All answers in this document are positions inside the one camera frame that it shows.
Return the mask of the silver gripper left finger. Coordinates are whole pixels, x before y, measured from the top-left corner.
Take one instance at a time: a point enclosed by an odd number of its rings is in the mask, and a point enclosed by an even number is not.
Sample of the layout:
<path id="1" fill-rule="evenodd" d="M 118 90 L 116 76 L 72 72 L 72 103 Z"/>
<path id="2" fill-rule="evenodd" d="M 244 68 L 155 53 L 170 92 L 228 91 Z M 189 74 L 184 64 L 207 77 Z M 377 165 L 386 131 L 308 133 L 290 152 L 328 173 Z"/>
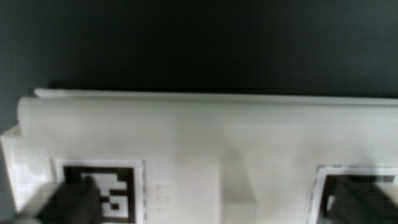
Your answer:
<path id="1" fill-rule="evenodd" d="M 91 177 L 61 184 L 36 218 L 42 224 L 102 224 L 100 189 Z"/>

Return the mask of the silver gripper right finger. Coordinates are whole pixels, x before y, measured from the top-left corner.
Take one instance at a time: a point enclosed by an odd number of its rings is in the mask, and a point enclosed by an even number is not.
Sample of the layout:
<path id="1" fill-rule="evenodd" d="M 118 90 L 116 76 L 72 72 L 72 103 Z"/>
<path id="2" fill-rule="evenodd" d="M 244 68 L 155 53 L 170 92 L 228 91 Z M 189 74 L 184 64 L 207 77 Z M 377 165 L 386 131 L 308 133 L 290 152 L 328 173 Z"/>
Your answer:
<path id="1" fill-rule="evenodd" d="M 374 183 L 344 178 L 333 196 L 331 224 L 398 224 L 398 205 Z"/>

